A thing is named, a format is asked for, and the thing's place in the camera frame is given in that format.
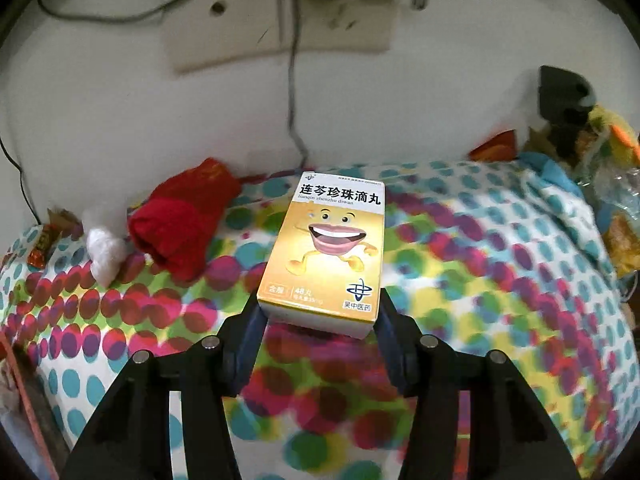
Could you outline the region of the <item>red sock on bed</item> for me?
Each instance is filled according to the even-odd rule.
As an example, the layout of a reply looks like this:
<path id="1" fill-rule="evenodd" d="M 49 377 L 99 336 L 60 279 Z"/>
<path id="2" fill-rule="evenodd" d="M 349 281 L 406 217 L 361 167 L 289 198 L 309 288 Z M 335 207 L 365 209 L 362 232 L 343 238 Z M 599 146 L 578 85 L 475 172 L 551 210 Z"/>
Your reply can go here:
<path id="1" fill-rule="evenodd" d="M 208 244 L 240 192 L 227 166 L 207 157 L 161 183 L 130 214 L 130 238 L 161 269 L 180 281 L 193 281 L 204 272 Z"/>

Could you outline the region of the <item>small candy wrapper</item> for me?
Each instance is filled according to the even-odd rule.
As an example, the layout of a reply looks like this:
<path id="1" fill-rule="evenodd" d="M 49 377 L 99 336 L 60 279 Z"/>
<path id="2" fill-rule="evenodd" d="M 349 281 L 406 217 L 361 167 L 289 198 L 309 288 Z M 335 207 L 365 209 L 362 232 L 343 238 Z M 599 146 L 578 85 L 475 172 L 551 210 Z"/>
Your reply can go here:
<path id="1" fill-rule="evenodd" d="M 49 209 L 49 221 L 43 226 L 36 244 L 27 257 L 27 264 L 36 270 L 42 270 L 53 252 L 60 236 L 81 229 L 80 220 L 66 209 Z"/>

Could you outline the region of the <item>blue cloth at pillow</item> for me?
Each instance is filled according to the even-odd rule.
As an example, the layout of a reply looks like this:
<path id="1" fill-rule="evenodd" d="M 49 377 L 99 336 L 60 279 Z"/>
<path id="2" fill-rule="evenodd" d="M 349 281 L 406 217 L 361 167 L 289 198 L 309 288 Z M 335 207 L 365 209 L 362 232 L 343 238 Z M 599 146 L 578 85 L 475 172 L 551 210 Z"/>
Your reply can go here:
<path id="1" fill-rule="evenodd" d="M 548 155 L 538 152 L 521 152 L 518 154 L 518 160 L 534 170 L 542 180 L 562 188 L 565 192 L 569 192 L 581 200 L 584 198 L 584 194 L 575 181 Z"/>

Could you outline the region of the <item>red packet by wall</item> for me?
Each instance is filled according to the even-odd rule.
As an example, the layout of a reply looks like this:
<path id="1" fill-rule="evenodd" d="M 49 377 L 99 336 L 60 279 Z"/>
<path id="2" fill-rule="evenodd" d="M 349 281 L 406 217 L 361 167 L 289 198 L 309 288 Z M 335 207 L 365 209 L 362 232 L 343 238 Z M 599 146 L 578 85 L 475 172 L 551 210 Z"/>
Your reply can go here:
<path id="1" fill-rule="evenodd" d="M 472 162 L 510 162 L 517 154 L 516 133 L 514 130 L 506 130 L 470 151 L 468 159 Z"/>

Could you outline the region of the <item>black clamp mount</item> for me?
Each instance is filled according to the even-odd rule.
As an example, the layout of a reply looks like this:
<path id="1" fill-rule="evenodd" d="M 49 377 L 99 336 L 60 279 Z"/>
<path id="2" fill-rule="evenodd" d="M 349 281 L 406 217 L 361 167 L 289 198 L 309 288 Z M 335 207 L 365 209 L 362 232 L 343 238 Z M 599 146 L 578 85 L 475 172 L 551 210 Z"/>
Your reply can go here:
<path id="1" fill-rule="evenodd" d="M 596 106 L 592 85 L 582 75 L 559 67 L 539 67 L 538 112 L 548 122 L 548 139 L 558 155 L 576 157 L 578 133 L 588 124 Z"/>

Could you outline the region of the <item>yellow snack bag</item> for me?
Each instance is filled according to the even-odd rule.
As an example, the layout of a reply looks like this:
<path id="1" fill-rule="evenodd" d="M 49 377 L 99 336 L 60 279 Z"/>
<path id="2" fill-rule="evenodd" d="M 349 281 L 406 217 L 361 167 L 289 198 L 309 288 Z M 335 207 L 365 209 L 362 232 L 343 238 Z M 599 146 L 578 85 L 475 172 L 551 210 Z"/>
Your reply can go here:
<path id="1" fill-rule="evenodd" d="M 640 269 L 639 237 L 622 212 L 614 212 L 603 241 L 618 278 Z"/>

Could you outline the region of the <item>yellow medicine box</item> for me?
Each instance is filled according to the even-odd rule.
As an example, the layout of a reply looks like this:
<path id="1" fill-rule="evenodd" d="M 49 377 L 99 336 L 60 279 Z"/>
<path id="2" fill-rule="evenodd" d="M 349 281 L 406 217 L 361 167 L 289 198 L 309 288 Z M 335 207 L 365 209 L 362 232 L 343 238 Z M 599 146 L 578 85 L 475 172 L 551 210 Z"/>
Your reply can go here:
<path id="1" fill-rule="evenodd" d="M 378 318 L 385 184 L 306 171 L 257 289 L 272 322 L 362 339 Z"/>

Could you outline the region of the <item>yellow crochet duck toy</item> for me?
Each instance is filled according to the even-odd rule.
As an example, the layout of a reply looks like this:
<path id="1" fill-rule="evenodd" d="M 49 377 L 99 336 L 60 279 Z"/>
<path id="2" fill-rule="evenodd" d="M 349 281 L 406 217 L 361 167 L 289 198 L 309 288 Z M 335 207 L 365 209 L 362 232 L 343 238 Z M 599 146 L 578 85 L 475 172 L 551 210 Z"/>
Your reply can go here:
<path id="1" fill-rule="evenodd" d="M 605 157 L 623 169 L 639 167 L 638 133 L 626 120 L 596 104 L 588 114 L 587 125 L 578 134 L 576 152 L 579 160 L 604 150 Z"/>

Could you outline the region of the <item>red round tray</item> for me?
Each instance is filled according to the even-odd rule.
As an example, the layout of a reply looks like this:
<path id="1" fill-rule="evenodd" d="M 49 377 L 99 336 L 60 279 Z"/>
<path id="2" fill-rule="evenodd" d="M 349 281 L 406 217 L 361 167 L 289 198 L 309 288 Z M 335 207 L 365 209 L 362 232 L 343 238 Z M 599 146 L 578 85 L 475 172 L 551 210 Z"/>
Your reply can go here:
<path id="1" fill-rule="evenodd" d="M 24 352 L 10 344 L 5 334 L 1 334 L 1 379 L 5 380 L 4 390 L 14 385 L 20 396 L 14 413 L 20 415 L 28 427 L 28 444 L 35 448 L 32 452 L 35 456 L 32 460 L 34 471 L 43 474 L 43 479 L 58 480 L 68 456 L 68 447 L 56 426 L 32 363 Z"/>

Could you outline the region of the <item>clear plastic bag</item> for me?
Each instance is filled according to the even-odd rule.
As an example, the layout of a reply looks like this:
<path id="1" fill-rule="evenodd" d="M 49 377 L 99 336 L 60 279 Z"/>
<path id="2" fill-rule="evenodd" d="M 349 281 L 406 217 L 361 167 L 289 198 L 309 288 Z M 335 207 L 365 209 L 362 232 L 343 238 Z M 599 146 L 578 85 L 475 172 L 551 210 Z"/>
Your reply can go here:
<path id="1" fill-rule="evenodd" d="M 593 209 L 602 240 L 614 212 L 622 212 L 639 237 L 639 168 L 623 169 L 612 159 L 596 158 L 582 162 L 575 177 Z"/>

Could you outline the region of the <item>white wall socket plate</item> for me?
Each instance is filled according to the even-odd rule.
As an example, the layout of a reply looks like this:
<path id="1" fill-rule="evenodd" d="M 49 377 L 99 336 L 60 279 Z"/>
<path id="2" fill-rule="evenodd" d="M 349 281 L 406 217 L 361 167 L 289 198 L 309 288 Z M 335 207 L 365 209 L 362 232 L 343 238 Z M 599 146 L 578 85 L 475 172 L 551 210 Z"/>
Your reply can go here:
<path id="1" fill-rule="evenodd" d="M 380 53 L 390 48 L 397 0 L 298 0 L 299 49 Z M 172 69 L 192 72 L 292 46 L 293 0 L 186 0 L 162 19 Z"/>

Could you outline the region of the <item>polka dot bed sheet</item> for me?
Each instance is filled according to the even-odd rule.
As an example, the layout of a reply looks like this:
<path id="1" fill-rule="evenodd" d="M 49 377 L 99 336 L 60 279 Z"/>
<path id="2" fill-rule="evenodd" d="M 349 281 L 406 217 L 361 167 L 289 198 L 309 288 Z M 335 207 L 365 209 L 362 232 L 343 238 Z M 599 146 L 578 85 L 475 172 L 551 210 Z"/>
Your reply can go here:
<path id="1" fill-rule="evenodd" d="M 610 468 L 638 426 L 639 363 L 591 208 L 521 162 L 356 166 L 352 175 L 385 184 L 382 281 L 397 310 L 459 351 L 506 352 L 582 477 Z M 242 309 L 296 184 L 244 185 L 193 282 L 134 252 L 101 287 L 73 235 L 37 271 L 27 256 L 39 229 L 17 237 L 1 265 L 1 326 L 35 362 L 67 443 L 131 352 L 184 350 Z M 373 338 L 273 325 L 224 411 L 244 478 L 393 479 L 414 405 L 388 381 Z"/>

